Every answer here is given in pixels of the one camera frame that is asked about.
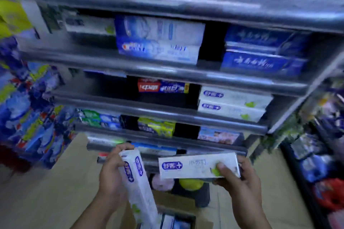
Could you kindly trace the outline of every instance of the person's left hand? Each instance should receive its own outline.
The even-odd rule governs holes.
[[[99,175],[99,190],[97,195],[106,200],[114,201],[114,205],[118,206],[126,199],[126,189],[122,183],[122,176],[118,167],[124,166],[119,153],[122,150],[134,149],[130,143],[122,143],[116,147],[107,156],[105,163]]]

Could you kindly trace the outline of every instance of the floor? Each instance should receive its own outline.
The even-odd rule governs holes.
[[[68,229],[92,200],[101,165],[86,150],[79,134],[52,170],[32,169],[14,175],[0,166],[0,221],[3,229]],[[262,181],[263,207],[274,229],[310,229],[312,221],[280,151],[255,163]],[[211,202],[201,210],[214,229],[239,228],[229,194],[210,187]],[[118,229],[124,207],[114,213],[108,229]]]

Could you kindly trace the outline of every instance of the yellow round object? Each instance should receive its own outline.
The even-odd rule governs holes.
[[[199,179],[179,179],[179,184],[188,191],[196,191],[203,186],[204,181]]]

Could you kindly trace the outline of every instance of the hand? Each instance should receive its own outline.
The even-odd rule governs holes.
[[[271,228],[262,208],[260,179],[246,157],[238,156],[238,161],[243,181],[220,162],[216,167],[224,178],[213,183],[229,192],[233,214],[241,229]]]
[[[134,149],[130,143],[122,143],[107,156],[99,175],[98,197],[113,201],[114,208],[118,207],[126,199],[126,189],[122,183],[122,177],[118,167],[124,166],[119,153],[122,150]]]

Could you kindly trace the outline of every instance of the yellow package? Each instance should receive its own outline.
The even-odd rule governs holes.
[[[32,27],[19,2],[0,0],[0,39],[16,35]]]
[[[149,118],[139,118],[137,121],[140,130],[171,138],[173,136],[175,123],[169,121],[159,121]]]

